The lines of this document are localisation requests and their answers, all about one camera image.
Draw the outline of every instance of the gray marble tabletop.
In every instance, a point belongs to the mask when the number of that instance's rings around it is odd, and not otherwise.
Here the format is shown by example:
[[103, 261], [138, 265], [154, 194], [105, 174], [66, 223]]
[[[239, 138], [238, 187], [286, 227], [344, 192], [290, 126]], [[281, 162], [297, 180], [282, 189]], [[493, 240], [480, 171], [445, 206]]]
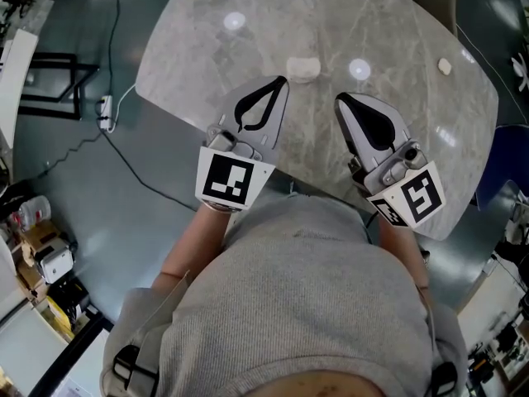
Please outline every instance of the gray marble tabletop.
[[[457, 38], [411, 0], [170, 0], [136, 90], [205, 131], [224, 94], [261, 75], [286, 76], [290, 57], [318, 58], [322, 70], [308, 84], [290, 83], [278, 168], [373, 211], [351, 183], [333, 102], [342, 91], [380, 98], [436, 162], [447, 204], [417, 231], [446, 238], [483, 173], [498, 95]], [[448, 76], [440, 58], [452, 65]], [[353, 76], [356, 59], [368, 63], [368, 78]]]

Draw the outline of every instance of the power strip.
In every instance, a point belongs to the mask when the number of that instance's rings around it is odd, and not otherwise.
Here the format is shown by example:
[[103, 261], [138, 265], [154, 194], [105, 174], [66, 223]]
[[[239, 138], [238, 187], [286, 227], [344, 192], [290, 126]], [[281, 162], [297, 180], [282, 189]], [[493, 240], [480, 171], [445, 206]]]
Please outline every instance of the power strip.
[[99, 128], [108, 132], [112, 127], [112, 96], [102, 96], [99, 104], [101, 108]]

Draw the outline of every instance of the black stand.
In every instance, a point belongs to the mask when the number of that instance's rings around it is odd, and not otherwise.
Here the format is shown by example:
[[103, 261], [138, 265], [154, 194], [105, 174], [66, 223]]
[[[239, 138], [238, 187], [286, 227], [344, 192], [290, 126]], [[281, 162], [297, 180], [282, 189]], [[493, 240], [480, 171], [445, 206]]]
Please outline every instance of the black stand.
[[[19, 106], [19, 115], [34, 115], [45, 117], [58, 117], [78, 121], [81, 119], [80, 88], [92, 75], [99, 71], [98, 65], [87, 65], [77, 62], [77, 56], [71, 53], [35, 53], [31, 59], [30, 69], [67, 69], [69, 70], [69, 85], [58, 97], [23, 94], [20, 99], [33, 102], [62, 103], [70, 93], [74, 94], [74, 112], [62, 112], [30, 106]], [[77, 80], [77, 73], [84, 71], [81, 79]]]

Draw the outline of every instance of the plastic bottle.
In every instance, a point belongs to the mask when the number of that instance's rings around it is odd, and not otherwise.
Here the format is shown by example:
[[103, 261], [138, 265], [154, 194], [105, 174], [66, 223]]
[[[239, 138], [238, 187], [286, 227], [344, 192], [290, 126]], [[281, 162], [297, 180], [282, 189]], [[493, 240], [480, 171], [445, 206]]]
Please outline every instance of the plastic bottle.
[[21, 204], [17, 212], [16, 221], [22, 231], [29, 231], [37, 223], [50, 218], [50, 202], [45, 196], [38, 195]]

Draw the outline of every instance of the blue chair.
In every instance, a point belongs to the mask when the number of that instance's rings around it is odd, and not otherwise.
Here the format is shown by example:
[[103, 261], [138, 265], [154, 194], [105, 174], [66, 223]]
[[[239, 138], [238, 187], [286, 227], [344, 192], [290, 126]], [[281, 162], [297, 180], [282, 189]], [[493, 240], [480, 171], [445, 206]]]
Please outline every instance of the blue chair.
[[497, 127], [487, 165], [476, 189], [479, 210], [484, 210], [509, 181], [529, 195], [529, 126]]

